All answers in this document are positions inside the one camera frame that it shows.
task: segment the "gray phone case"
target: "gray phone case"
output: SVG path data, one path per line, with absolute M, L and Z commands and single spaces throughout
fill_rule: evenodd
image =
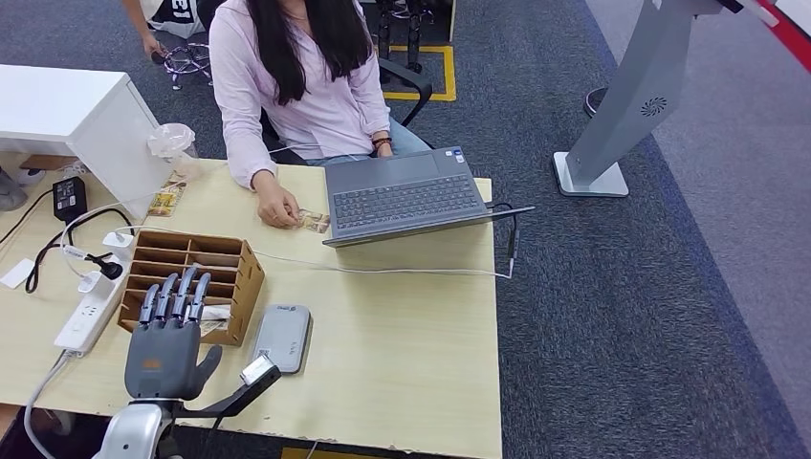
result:
M 262 317 L 251 361 L 267 356 L 285 374 L 297 373 L 307 344 L 310 310 L 305 306 L 272 304 Z

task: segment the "white drawer unit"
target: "white drawer unit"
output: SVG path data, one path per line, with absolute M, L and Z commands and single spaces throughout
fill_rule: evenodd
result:
M 171 172 L 156 126 L 125 73 L 0 65 L 0 151 L 76 156 L 138 218 Z

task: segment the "wooden organizer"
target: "wooden organizer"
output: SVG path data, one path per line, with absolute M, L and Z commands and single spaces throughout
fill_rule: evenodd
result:
M 228 330 L 211 331 L 201 342 L 242 345 L 265 273 L 251 247 L 241 239 L 147 230 L 139 232 L 132 266 L 125 280 L 126 288 L 121 297 L 118 324 L 132 332 L 138 325 L 143 299 L 149 287 L 152 284 L 163 285 L 172 273 L 183 277 L 186 268 L 194 263 L 204 267 L 198 267 L 190 291 L 194 293 L 196 279 L 203 273 L 211 273 L 206 304 L 230 304 Z

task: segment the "person's hand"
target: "person's hand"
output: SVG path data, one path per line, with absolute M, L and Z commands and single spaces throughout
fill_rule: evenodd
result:
M 284 189 L 268 170 L 253 175 L 253 189 L 259 198 L 257 213 L 266 224 L 276 228 L 298 225 L 298 203 L 290 191 Z
M 391 144 L 384 143 L 378 147 L 378 158 L 385 158 L 386 156 L 391 156 L 394 153 L 391 151 Z
M 166 57 L 166 55 L 169 54 L 169 51 L 164 48 L 164 45 L 162 45 L 152 33 L 146 33 L 141 40 L 143 42 L 143 51 L 149 59 L 152 58 L 153 53 L 157 53 L 161 57 Z

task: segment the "power adapter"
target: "power adapter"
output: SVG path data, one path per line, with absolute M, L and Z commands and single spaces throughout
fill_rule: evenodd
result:
M 54 184 L 54 217 L 71 223 L 87 213 L 87 194 L 84 182 L 79 177 L 71 177 Z

